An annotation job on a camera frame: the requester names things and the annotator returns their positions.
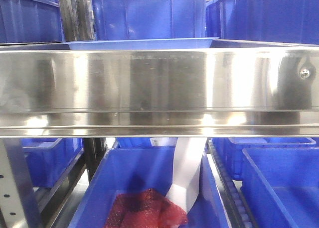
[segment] screw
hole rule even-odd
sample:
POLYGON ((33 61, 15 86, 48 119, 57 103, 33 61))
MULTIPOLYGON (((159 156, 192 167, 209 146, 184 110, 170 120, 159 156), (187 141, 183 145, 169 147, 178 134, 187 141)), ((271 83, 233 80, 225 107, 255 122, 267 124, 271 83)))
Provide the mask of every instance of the screw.
POLYGON ((307 68, 302 68, 301 70, 300 70, 300 77, 302 78, 302 79, 306 79, 306 78, 308 78, 310 76, 310 70, 309 69, 307 69, 307 68))

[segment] blue plastic bin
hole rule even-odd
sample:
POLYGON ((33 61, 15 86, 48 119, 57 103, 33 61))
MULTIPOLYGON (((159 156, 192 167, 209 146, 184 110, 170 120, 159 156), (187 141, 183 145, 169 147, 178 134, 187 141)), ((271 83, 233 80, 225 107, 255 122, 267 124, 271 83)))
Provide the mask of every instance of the blue plastic bin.
POLYGON ((318 0, 213 0, 207 36, 319 44, 318 0))
POLYGON ((92 0, 98 40, 205 36, 206 0, 92 0))
POLYGON ((47 188, 54 186, 83 148, 80 138, 23 138, 21 144, 33 186, 47 188))
POLYGON ((62 39, 58 0, 0 0, 0 43, 62 39))
POLYGON ((212 140, 229 175, 242 180, 243 153, 247 147, 315 147, 316 142, 307 137, 238 137, 214 138, 212 140))
POLYGON ((246 148, 242 192, 260 228, 319 224, 319 149, 246 148))
MULTIPOLYGON (((155 188, 165 195, 172 182, 173 148, 113 149, 101 162, 69 228, 102 228, 118 193, 155 188)), ((228 228, 207 156, 200 170, 200 195, 180 228, 228 228)))

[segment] stainless steel shelf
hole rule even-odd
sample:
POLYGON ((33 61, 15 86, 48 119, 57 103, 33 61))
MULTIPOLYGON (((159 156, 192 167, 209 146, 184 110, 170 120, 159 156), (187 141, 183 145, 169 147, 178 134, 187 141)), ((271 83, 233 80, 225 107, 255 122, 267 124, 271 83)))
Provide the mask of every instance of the stainless steel shelf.
POLYGON ((255 46, 1 51, 0 136, 318 135, 319 49, 255 46))

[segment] perforated metal post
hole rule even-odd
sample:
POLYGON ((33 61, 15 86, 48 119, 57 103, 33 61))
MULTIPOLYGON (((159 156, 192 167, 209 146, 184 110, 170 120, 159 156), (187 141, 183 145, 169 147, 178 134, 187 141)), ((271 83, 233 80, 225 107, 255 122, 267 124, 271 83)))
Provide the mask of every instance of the perforated metal post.
POLYGON ((7 228, 41 228, 42 222, 20 139, 0 139, 0 207, 7 228))

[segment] metal rack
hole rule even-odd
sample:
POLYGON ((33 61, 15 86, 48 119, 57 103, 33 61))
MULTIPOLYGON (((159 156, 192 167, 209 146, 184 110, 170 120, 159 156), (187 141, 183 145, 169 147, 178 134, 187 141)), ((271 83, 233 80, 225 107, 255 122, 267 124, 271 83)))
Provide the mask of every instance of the metal rack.
MULTIPOLYGON (((60 1, 67 40, 91 39, 84 0, 60 1)), ((0 207, 7 227, 51 226, 83 170, 99 160, 89 149, 54 188, 34 192, 17 137, 318 136, 319 49, 230 40, 212 47, 1 51, 0 207)), ((244 227, 212 158, 230 223, 244 227)))

